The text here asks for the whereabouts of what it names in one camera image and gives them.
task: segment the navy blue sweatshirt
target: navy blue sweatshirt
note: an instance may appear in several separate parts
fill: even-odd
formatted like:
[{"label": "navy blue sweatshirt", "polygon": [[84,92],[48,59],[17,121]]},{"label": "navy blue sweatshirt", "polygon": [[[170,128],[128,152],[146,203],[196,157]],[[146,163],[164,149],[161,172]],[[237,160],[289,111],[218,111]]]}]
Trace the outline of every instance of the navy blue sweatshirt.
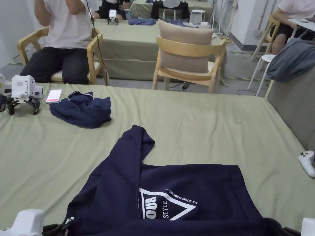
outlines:
[{"label": "navy blue sweatshirt", "polygon": [[68,206],[70,235],[272,235],[238,166],[150,166],[155,142],[133,126]]},{"label": "navy blue sweatshirt", "polygon": [[111,99],[93,98],[93,92],[75,91],[59,103],[49,105],[50,112],[65,122],[85,128],[98,128],[111,120]]}]

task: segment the white triangle graphic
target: white triangle graphic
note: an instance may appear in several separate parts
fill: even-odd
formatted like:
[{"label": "white triangle graphic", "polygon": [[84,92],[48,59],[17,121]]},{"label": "white triangle graphic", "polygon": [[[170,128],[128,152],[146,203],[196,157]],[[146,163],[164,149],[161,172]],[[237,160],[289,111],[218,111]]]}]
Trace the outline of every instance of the white triangle graphic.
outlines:
[{"label": "white triangle graphic", "polygon": [[170,219],[170,221],[174,221],[177,220],[178,218],[182,217],[183,215],[187,214],[188,212],[190,212],[191,210],[195,209],[196,206],[187,204],[187,203],[183,203],[177,199],[172,198],[171,196],[169,196],[167,193],[160,193],[160,192],[150,192],[147,191],[143,188],[139,188],[139,191],[141,192],[141,199],[142,199],[142,215],[143,215],[143,219],[145,217],[145,210],[144,210],[144,198],[143,198],[143,194],[147,194],[147,195],[153,195],[153,196],[162,196],[165,197],[168,201],[177,204],[179,206],[182,206],[184,208],[186,208],[185,210],[183,210],[181,213],[177,214],[176,216],[174,216],[173,218]]}]

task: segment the person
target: person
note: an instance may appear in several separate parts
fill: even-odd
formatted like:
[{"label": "person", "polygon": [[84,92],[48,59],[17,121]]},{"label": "person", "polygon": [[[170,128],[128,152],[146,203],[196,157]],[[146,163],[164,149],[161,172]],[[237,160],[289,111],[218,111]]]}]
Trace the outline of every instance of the person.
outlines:
[{"label": "person", "polygon": [[102,6],[93,13],[93,17],[95,19],[107,19],[109,18],[109,10],[116,10],[116,19],[126,20],[125,9],[129,9],[130,6],[130,0],[103,0]]},{"label": "person", "polygon": [[[315,0],[282,0],[278,5],[277,11],[272,15],[274,19],[281,23],[272,44],[272,53],[278,54],[292,36],[296,24],[290,22],[288,19],[312,18],[314,14]],[[273,34],[274,29],[275,27],[271,29],[270,36]],[[296,37],[302,35],[305,30],[300,28],[296,33]],[[314,32],[309,32],[303,37],[304,40],[313,40],[314,38]]]},{"label": "person", "polygon": [[20,75],[47,83],[62,70],[64,83],[88,84],[92,27],[86,0],[35,0],[34,4],[39,23],[49,26],[47,44],[33,54]]}]

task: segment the white stool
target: white stool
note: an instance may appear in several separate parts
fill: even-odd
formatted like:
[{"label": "white stool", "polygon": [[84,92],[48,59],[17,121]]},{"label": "white stool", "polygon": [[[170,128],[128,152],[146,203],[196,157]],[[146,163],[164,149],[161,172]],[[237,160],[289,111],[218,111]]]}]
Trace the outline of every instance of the white stool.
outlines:
[{"label": "white stool", "polygon": [[[167,8],[176,8],[178,7],[180,4],[180,0],[164,0],[163,1],[163,6],[167,7]],[[172,10],[172,9],[165,9],[163,10],[163,18],[162,20],[165,21],[165,12],[166,10]],[[174,11],[174,20],[176,20],[176,10],[172,10]]]},{"label": "white stool", "polygon": [[250,81],[249,86],[248,86],[247,89],[250,89],[250,86],[252,85],[252,82],[253,82],[253,80],[254,80],[254,78],[255,78],[255,76],[256,76],[257,71],[259,70],[259,67],[260,67],[262,61],[265,61],[265,62],[267,62],[267,63],[269,63],[269,64],[267,65],[266,70],[265,70],[265,73],[264,73],[264,76],[262,77],[262,80],[261,80],[260,86],[259,86],[259,88],[258,88],[256,97],[258,97],[259,92],[260,92],[260,89],[261,89],[261,87],[262,87],[262,84],[264,83],[264,80],[265,80],[265,78],[266,78],[266,75],[267,75],[267,71],[268,71],[270,62],[272,61],[272,59],[273,59],[275,56],[276,56],[276,55],[263,55],[263,56],[259,59],[259,62],[258,62],[258,64],[257,64],[257,67],[256,67],[255,72],[254,72],[254,74],[253,74],[253,77],[252,77],[252,79],[251,79],[251,81]]},{"label": "white stool", "polygon": [[206,12],[204,10],[192,10],[192,12],[190,13],[189,23],[200,24],[201,22],[204,22],[204,18],[206,16],[205,13]]}]

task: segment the black shorts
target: black shorts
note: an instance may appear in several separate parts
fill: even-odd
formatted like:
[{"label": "black shorts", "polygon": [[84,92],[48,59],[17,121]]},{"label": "black shorts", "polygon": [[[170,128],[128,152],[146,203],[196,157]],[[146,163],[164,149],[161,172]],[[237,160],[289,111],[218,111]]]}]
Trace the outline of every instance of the black shorts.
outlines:
[{"label": "black shorts", "polygon": [[117,15],[121,15],[121,17],[126,20],[126,13],[125,11],[119,10],[119,6],[117,4],[107,3],[106,5],[103,4],[96,13],[100,15],[101,19],[109,18],[109,10],[116,10]]},{"label": "black shorts", "polygon": [[[274,29],[275,29],[275,26],[273,26],[271,31],[270,31],[270,37],[272,36]],[[306,30],[305,28],[298,29],[298,31],[295,34],[295,37],[298,38],[299,36],[301,36],[305,32],[305,30]],[[284,34],[287,38],[287,41],[288,41],[288,39],[293,34],[293,29],[288,25],[280,24],[278,32],[276,34],[276,37],[280,34]],[[303,40],[313,40],[314,38],[315,38],[315,32],[309,31],[305,36],[303,36],[302,39]]]}]

